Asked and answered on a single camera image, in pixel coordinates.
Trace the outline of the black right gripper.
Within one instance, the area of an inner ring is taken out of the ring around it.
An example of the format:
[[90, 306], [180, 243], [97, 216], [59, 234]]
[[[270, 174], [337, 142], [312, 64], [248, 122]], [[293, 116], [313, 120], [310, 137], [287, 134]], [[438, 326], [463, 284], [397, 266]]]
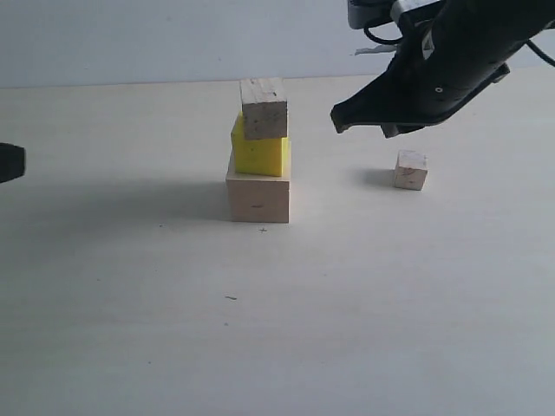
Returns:
[[448, 1], [380, 75], [330, 118], [337, 133], [379, 127], [386, 139], [439, 124], [489, 85], [554, 19], [552, 1]]

